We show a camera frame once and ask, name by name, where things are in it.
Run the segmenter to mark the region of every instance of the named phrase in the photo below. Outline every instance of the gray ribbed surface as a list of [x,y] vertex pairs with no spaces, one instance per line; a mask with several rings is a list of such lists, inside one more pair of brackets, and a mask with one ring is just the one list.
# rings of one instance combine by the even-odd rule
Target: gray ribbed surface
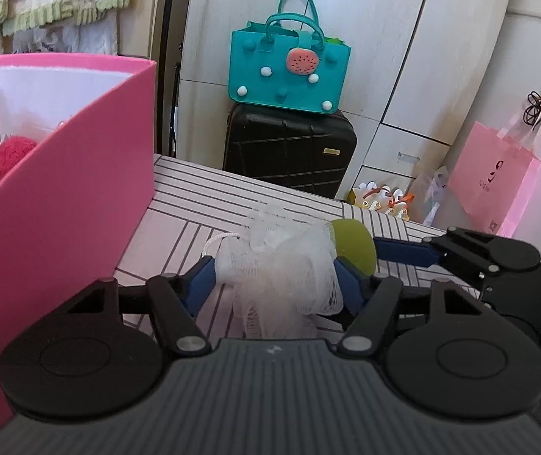
[[541,428],[527,416],[434,419],[396,398],[370,364],[341,360],[322,341],[223,340],[108,419],[59,426],[17,416],[0,430],[6,454],[540,455]]

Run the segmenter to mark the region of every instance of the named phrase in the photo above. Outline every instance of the red fuzzy ball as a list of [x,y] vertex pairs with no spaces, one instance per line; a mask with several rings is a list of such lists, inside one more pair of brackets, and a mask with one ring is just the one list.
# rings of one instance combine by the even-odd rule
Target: red fuzzy ball
[[30,138],[19,135],[8,137],[0,145],[0,180],[37,145]]

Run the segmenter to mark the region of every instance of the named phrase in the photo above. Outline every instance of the open pink storage box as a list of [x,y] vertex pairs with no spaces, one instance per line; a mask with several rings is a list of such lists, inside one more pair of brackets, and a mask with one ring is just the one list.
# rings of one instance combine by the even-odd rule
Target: open pink storage box
[[0,56],[0,139],[40,142],[0,182],[0,352],[114,273],[153,196],[154,90],[147,60]]

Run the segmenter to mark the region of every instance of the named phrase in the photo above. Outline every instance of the black suitcase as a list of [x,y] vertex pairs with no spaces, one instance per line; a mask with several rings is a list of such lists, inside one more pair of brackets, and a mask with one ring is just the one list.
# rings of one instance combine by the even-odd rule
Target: black suitcase
[[236,104],[227,121],[225,171],[333,198],[356,147],[344,115]]

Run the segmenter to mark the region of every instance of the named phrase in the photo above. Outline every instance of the white wardrobe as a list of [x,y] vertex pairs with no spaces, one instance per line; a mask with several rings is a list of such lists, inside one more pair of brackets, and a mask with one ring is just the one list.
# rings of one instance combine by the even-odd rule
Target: white wardrobe
[[[339,108],[357,148],[355,183],[408,188],[437,168],[481,84],[508,0],[315,0],[327,36],[352,47]],[[178,157],[221,167],[230,33],[264,22],[277,0],[191,0],[178,100]],[[306,0],[289,0],[303,12]]]

